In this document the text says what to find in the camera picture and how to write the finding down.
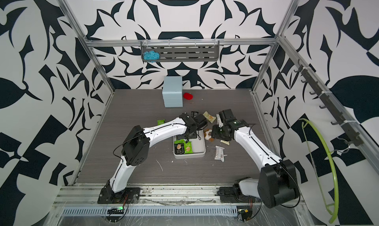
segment green hose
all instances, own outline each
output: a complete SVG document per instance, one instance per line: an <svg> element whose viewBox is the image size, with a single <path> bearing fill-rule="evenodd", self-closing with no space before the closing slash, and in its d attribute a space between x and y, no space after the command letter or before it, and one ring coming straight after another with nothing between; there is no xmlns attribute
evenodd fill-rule
<svg viewBox="0 0 379 226"><path fill-rule="evenodd" d="M325 208L326 210L329 212L329 214L332 215L332 217L329 219L329 223L333 223L334 220L337 218L338 216L338 207L339 207L339 193L338 193L338 181L337 181L337 173L335 171L335 167L334 167L334 161L333 161L333 158L331 156L331 153L328 146L326 145L326 142L323 138L323 136L321 135L321 133L317 130L317 128L315 127L315 125L310 121L310 120L307 120L305 118L301 118L299 119L301 121L305 121L306 124L303 125L304 123L301 123L301 128L303 129L303 133L304 133L304 137L306 139L306 142L307 142L307 146L308 146L308 150L309 150L309 153L310 153L310 157L311 157L311 160L312 160L312 165L314 166L314 162L313 162L313 157L312 157L312 154L311 154L311 151L310 151L310 148L309 148L309 144L308 144L308 140L307 140L307 137L306 137L306 133L304 131L304 128L309 124L313 130L315 131L315 133L317 134L318 138L320 139L321 143L323 144L324 146L324 149L325 149L325 152L328 156L328 159L329 159L329 164L330 164L330 168L332 170L332 174L333 174L333 183L334 183L334 203L332 204L329 204L327 205L326 204L326 200L325 200L325 197L324 197L324 193L323 193L323 190L321 188L321 184L320 184L320 181L318 179L318 176L317 176L317 173L316 173L316 169L315 169L315 173L316 173L316 178L317 178L317 182L318 182L318 185L320 187L320 190L321 190L321 194L323 196L323 200L324 200L324 204L325 204ZM329 210L329 206L332 206L334 205L334 210L333 212L331 210Z"/></svg>

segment green snack packet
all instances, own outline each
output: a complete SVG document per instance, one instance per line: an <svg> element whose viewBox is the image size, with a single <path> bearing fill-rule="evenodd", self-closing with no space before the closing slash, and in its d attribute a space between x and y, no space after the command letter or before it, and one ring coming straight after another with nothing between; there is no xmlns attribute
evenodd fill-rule
<svg viewBox="0 0 379 226"><path fill-rule="evenodd" d="M184 154L184 144L182 140L174 141L175 154Z"/></svg>
<svg viewBox="0 0 379 226"><path fill-rule="evenodd" d="M191 142L184 143L184 153L185 154L193 154Z"/></svg>

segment metal extrusion bar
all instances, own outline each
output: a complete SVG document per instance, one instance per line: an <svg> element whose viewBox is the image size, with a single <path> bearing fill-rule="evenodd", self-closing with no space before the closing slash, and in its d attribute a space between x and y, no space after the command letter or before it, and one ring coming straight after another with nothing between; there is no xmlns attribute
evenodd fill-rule
<svg viewBox="0 0 379 226"><path fill-rule="evenodd" d="M78 176L79 176L80 170L82 169L82 167L83 167L83 165L84 165L84 163L85 163L85 161L86 161L86 159L87 159L87 156L88 156L89 150L91 149L92 144L93 144L93 142L95 141L95 137L96 137L96 135L97 135L97 132L98 132L99 129L100 129L101 123L102 123L103 120L104 120L104 117L105 117L105 114L107 113L107 110L108 110L108 108L109 108L109 105L111 104L112 98L113 98L113 94L111 94L111 95L109 96L108 101L107 101L107 103L106 103L106 105L105 105L105 109L104 109L104 111L103 111L103 113L102 113L102 115L101 115L101 117L100 117L100 120L97 122L97 125L96 125L96 128L95 128L95 131L94 131L93 134L92 134L91 142L89 143L87 149L86 149L85 152L83 153L83 157L82 157L82 159L80 160L78 167L76 168L76 170L75 170L75 171L73 172L73 174L72 174L73 177L72 177L72 181L71 181L70 185L73 185L73 184L75 183L76 179L77 179Z"/></svg>
<svg viewBox="0 0 379 226"><path fill-rule="evenodd" d="M274 152L274 154L276 154L277 156L280 156L279 150L278 150L278 148L276 148L276 146L274 144L270 129L269 129L267 121L265 119L265 115L263 114L262 108L260 106L260 101L259 101L258 95L257 95L257 93L254 94L252 91L250 91L250 96L253 100L255 110L257 111L258 119L259 119L259 122L261 123L263 134L265 135L268 148L272 152Z"/></svg>
<svg viewBox="0 0 379 226"><path fill-rule="evenodd" d="M315 226L312 217L310 216L307 205L304 204L296 206L295 212L300 226Z"/></svg>
<svg viewBox="0 0 379 226"><path fill-rule="evenodd" d="M62 186L53 206L98 206L97 199L103 184L80 184L80 186ZM134 199L133 205L245 205L246 203L222 203L217 195L220 187L232 185L128 185L141 189L139 199ZM287 202L294 205L297 200Z"/></svg>
<svg viewBox="0 0 379 226"><path fill-rule="evenodd" d="M59 7L61 8L64 16L67 18L69 21L70 25L72 26L72 29L74 30L75 34L78 36L78 39L80 43L82 44L84 50L86 51L87 55L89 58L92 60L92 62L95 65L95 68L97 72L100 74L102 80L104 81L105 85L108 87L108 89L111 91L111 93L114 93L114 87L107 77L107 74L105 73L105 70L101 63L98 61L96 54L87 46L87 43L85 41L85 35L80 28L80 25L78 23L78 20L75 18L71 8L69 7L69 4L67 3L66 0L56 0L59 4Z"/></svg>
<svg viewBox="0 0 379 226"><path fill-rule="evenodd" d="M283 18L283 21L279 27L278 32L276 33L276 37L278 35L283 35L285 30L288 28L288 25L291 22L292 16L295 14L297 6L299 5L300 0L291 0L290 6L287 9L287 12Z"/></svg>
<svg viewBox="0 0 379 226"><path fill-rule="evenodd" d="M304 59L298 52L296 52L285 37L280 36L278 39L283 50L289 55L292 62L294 62L296 66L298 66L297 61L300 61L301 65L305 65L306 67L308 66ZM361 140L360 143L363 142L363 144L359 144L357 147L361 150L362 154L366 157L372 168L374 168L377 174L379 174L379 146L369 136L366 130L363 129L360 123L350 115L350 113L334 96L333 92L331 92L325 83L318 77L318 75L310 68L307 68L306 72L303 70L304 68L300 69L299 72L301 72L302 76L314 89L315 94L319 95L320 100L325 105L324 107L327 107L333 117L336 118L337 121L332 124L338 124L346 132L352 142L359 143L359 140Z"/></svg>
<svg viewBox="0 0 379 226"><path fill-rule="evenodd" d="M59 223L59 219L62 216L63 210L64 205L52 206L42 226L57 226Z"/></svg>
<svg viewBox="0 0 379 226"><path fill-rule="evenodd" d="M223 39L149 39L149 40L86 40L91 48L96 47L140 47L144 46L214 46L220 45L273 45L274 38L223 38Z"/></svg>
<svg viewBox="0 0 379 226"><path fill-rule="evenodd" d="M296 49L291 45L291 43L286 39L286 37L279 35L277 41L297 68L299 68L301 65L304 67L309 66L308 63L296 51Z"/></svg>
<svg viewBox="0 0 379 226"><path fill-rule="evenodd" d="M297 9L297 6L299 5L299 2L300 2L300 0L291 0L290 5L286 11L286 14L285 14L285 16L282 20L282 23L279 27L279 30L275 35L275 39L277 39L279 35L282 35L284 33L284 31L287 29L287 27L291 21L292 16L295 14L295 11ZM277 41L276 41L276 43L273 46L271 46L270 51L267 53L266 59L263 62L262 66L259 70L258 77L255 79L254 85L252 87L253 92L257 91L257 88L258 88L259 84L262 82L263 76L265 75L265 73L268 69L268 65L270 64L271 59L274 57L277 49L278 49L278 45L277 45Z"/></svg>
<svg viewBox="0 0 379 226"><path fill-rule="evenodd" d="M265 76L265 73L266 73L266 71L268 69L268 66L269 66L272 58L274 57L274 55L275 55L276 50L278 49L278 47L279 47L278 43L272 45L271 48L270 48L270 51L267 53L265 61L263 62L261 68L259 69L258 76L257 76L257 78L254 81L254 84L253 84L253 87L252 87L253 93L255 93L257 91L257 88L258 88L259 84L262 82L263 77Z"/></svg>

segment aluminum rail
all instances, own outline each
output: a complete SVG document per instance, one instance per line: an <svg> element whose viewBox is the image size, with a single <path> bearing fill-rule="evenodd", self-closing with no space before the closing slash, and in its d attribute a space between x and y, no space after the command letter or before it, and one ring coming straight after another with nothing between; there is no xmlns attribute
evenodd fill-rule
<svg viewBox="0 0 379 226"><path fill-rule="evenodd" d="M273 45L274 38L86 40L88 47Z"/></svg>

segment gray metal rack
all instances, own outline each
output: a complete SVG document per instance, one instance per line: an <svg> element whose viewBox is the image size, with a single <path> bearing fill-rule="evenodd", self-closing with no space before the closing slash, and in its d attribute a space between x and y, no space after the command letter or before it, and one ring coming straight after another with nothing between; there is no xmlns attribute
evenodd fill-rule
<svg viewBox="0 0 379 226"><path fill-rule="evenodd" d="M145 60L144 53L154 51L159 53L160 58L156 60ZM151 46L147 42L141 42L141 58L144 62L215 62L218 60L220 46L214 40L213 45L178 46L170 44L168 46Z"/></svg>

